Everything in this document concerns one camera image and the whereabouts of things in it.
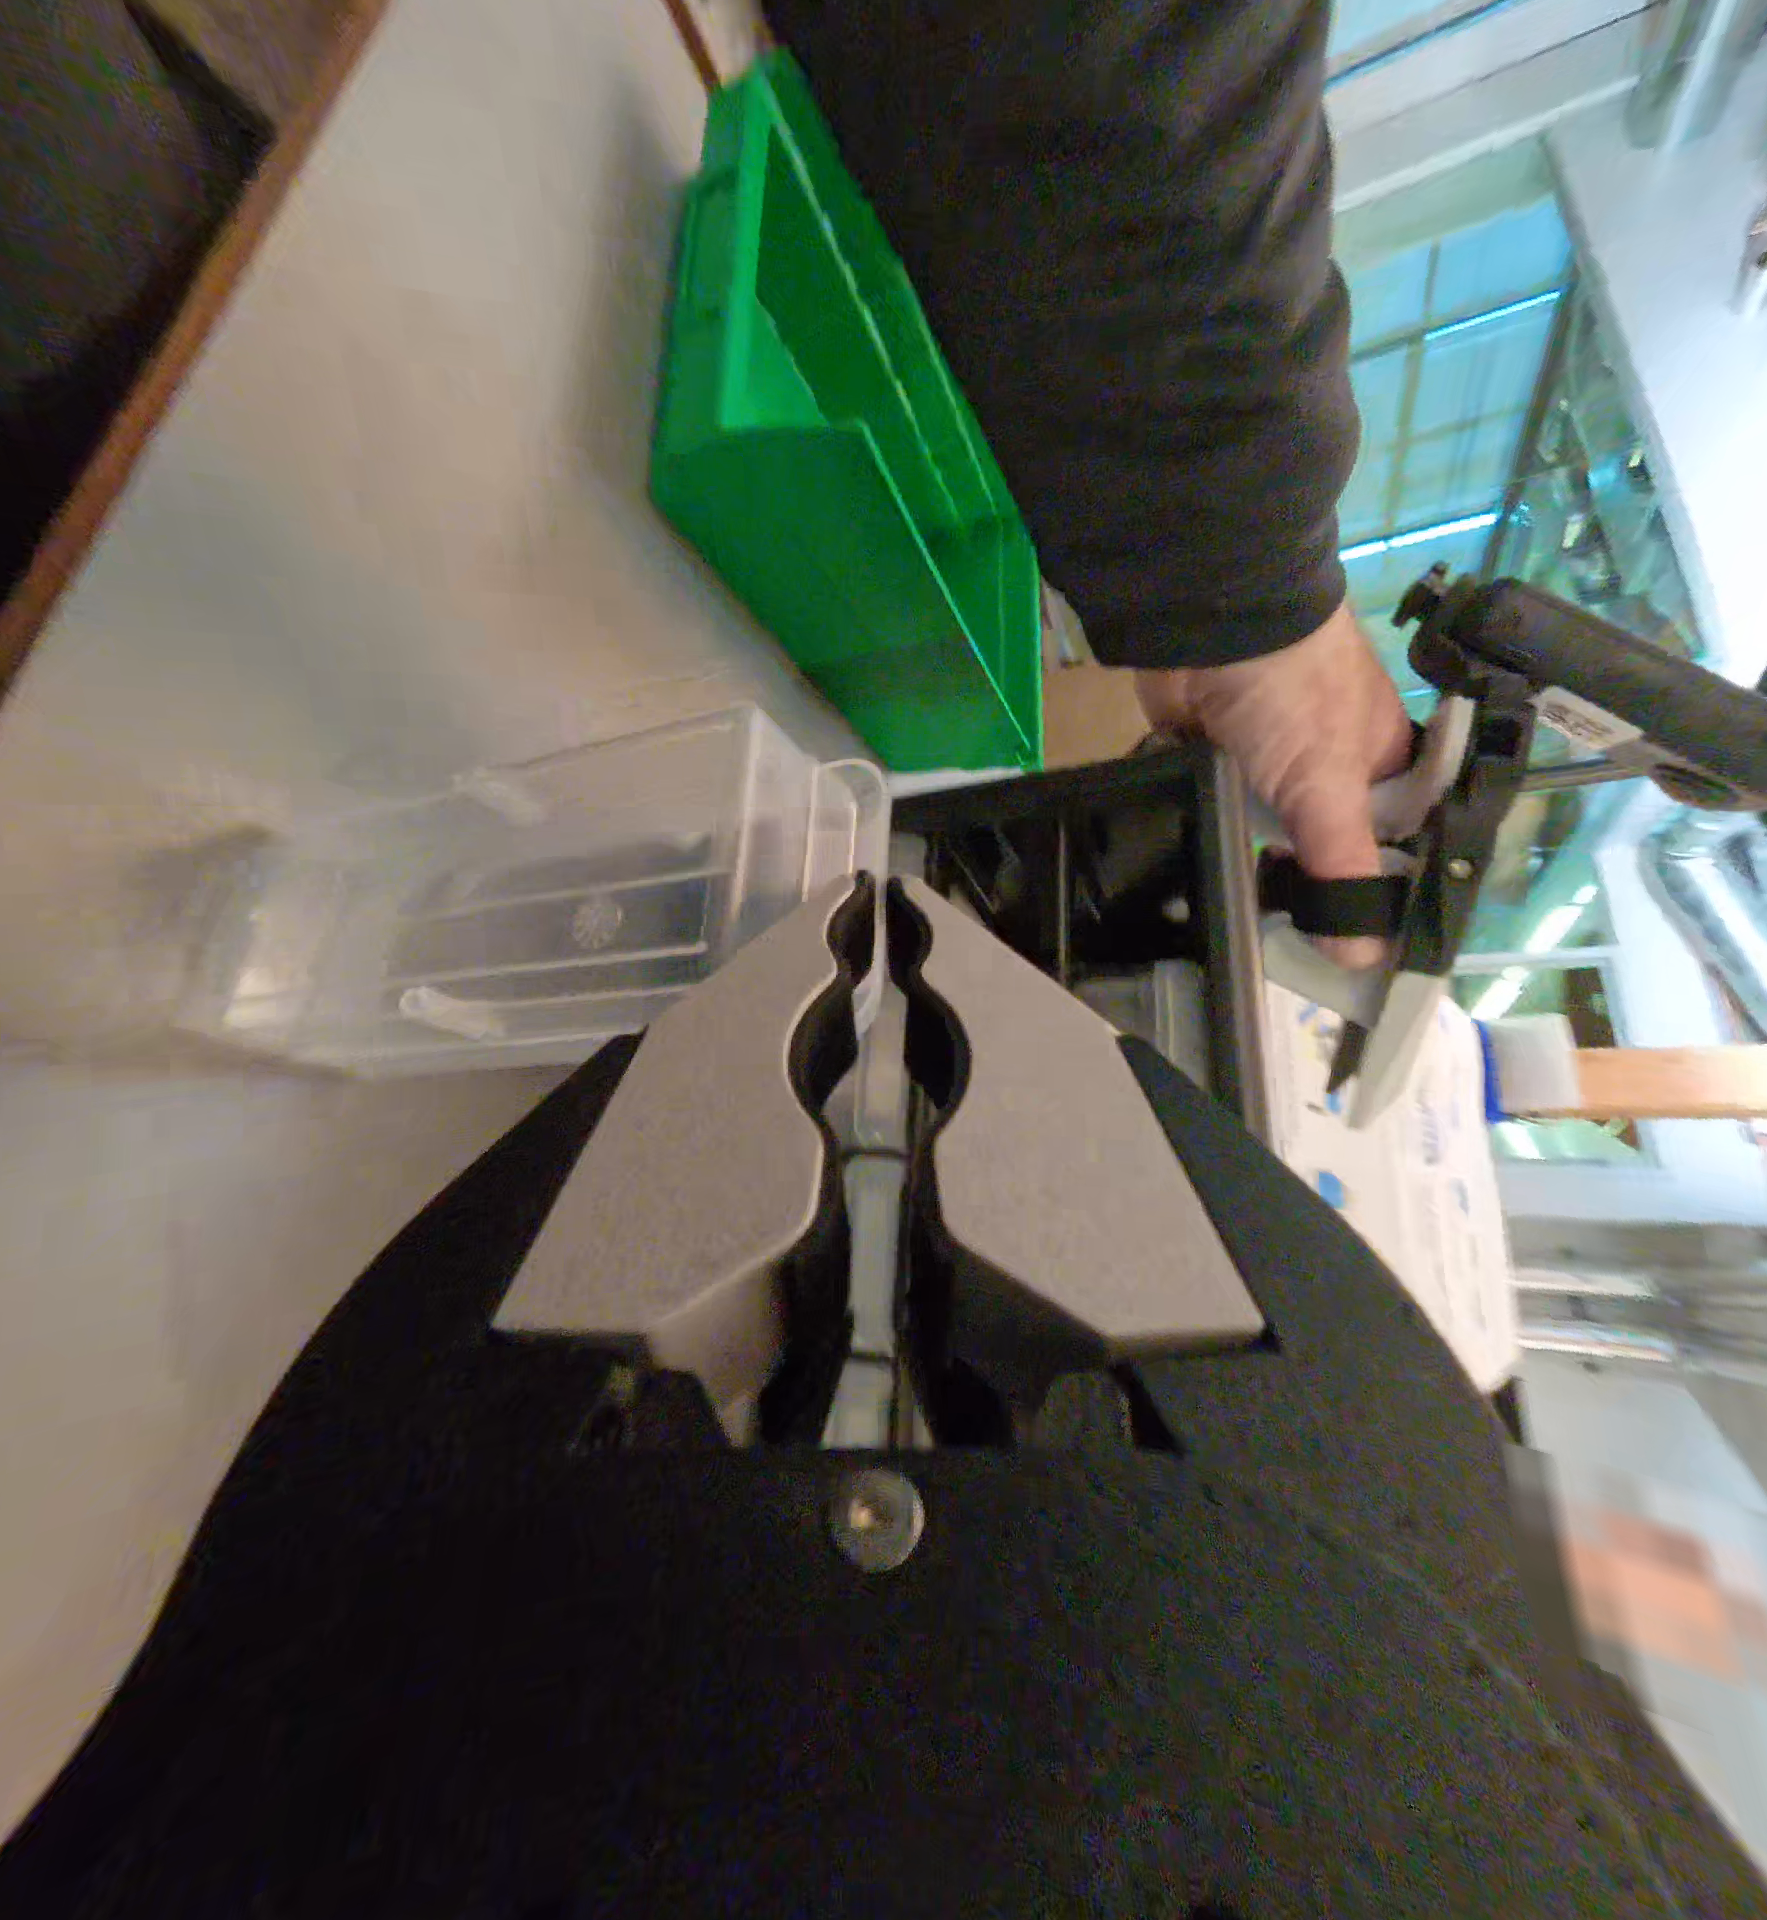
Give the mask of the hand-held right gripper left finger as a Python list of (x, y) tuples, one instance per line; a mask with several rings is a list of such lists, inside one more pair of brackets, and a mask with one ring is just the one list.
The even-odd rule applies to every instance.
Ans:
[(740, 1440), (818, 1444), (851, 1356), (825, 1106), (875, 981), (875, 880), (832, 881), (641, 1037), (493, 1329), (692, 1376)]

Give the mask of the green plastic bin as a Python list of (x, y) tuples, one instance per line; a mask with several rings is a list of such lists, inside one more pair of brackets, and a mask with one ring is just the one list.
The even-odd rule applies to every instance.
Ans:
[(895, 773), (1039, 771), (1023, 513), (799, 61), (710, 95), (652, 499)]

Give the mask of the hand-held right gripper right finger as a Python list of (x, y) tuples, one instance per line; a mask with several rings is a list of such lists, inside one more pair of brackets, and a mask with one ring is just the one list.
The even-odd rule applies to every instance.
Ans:
[(887, 889), (906, 1069), (902, 1331), (927, 1411), (1265, 1338), (1126, 1037), (921, 880)]

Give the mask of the person's left forearm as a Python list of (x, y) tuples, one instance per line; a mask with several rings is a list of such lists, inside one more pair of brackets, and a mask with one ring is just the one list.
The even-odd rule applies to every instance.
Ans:
[(1357, 452), (1324, 2), (772, 2), (1107, 665), (1288, 647)]

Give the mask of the instruction sheet with blue pictures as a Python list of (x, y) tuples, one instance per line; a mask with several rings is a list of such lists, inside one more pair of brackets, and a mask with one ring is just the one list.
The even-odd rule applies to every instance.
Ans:
[(1335, 1013), (1279, 984), (1263, 993), (1272, 1150), (1370, 1244), (1473, 1386), (1494, 1394), (1521, 1340), (1481, 1029), (1441, 1001), (1403, 1091), (1354, 1127), (1354, 1088), (1327, 1091)]

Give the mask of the black drawer cabinet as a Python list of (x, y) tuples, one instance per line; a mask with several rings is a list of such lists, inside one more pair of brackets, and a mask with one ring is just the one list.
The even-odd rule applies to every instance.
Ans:
[(923, 792), (895, 809), (895, 829), (911, 840), (902, 868), (1276, 1145), (1254, 837), (1224, 755), (1152, 738)]

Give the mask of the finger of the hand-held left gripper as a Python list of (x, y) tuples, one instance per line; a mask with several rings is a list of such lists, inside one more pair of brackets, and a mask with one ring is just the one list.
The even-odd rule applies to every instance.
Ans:
[(1396, 1106), (1447, 998), (1447, 974), (1399, 970), (1389, 978), (1374, 1022), (1344, 1023), (1329, 1061), (1329, 1099), (1351, 1129), (1373, 1127)]

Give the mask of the clear plastic drawer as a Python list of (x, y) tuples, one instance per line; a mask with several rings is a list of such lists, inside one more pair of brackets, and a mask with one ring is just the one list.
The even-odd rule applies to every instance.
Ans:
[(818, 1444), (764, 1444), (731, 1435), (689, 1375), (504, 1335), (493, 1320), (652, 1022), (799, 904), (870, 874), (875, 981), (856, 1001), (856, 1067), (825, 1106), (843, 1176), (836, 1093), (859, 1071), (887, 968), (890, 809), (873, 764), (805, 755), (734, 706), (478, 769), (240, 853), (184, 987), (188, 1030), (365, 1080), (568, 1069), (343, 1292), (248, 1446), (312, 1429), (327, 1455), (361, 1428), (395, 1444), (419, 1418), (449, 1446), (463, 1417), (447, 1405), (501, 1362), (568, 1380), (589, 1424), (631, 1376), (636, 1405), (699, 1400), (692, 1428), (718, 1440), (823, 1444), (849, 1367)]

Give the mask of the person's left hand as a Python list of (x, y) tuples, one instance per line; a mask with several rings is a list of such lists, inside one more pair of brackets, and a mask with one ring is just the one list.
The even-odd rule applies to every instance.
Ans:
[(1158, 733), (1198, 737), (1234, 762), (1305, 876), (1381, 876), (1373, 789), (1407, 769), (1415, 737), (1393, 676), (1347, 603), (1268, 655), (1141, 670), (1134, 682)]

